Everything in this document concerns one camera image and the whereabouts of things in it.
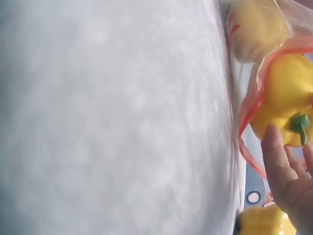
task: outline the bell pepper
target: bell pepper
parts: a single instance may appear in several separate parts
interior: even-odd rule
[[[239,214],[238,235],[295,235],[296,229],[288,215],[275,203],[250,207]]]
[[[264,93],[250,122],[259,139],[264,137],[266,127],[274,124],[286,145],[300,147],[313,140],[313,64],[309,59],[300,54],[276,58],[269,67]]]
[[[240,62],[258,61],[291,36],[284,14],[274,0],[239,0],[231,15],[230,39]]]

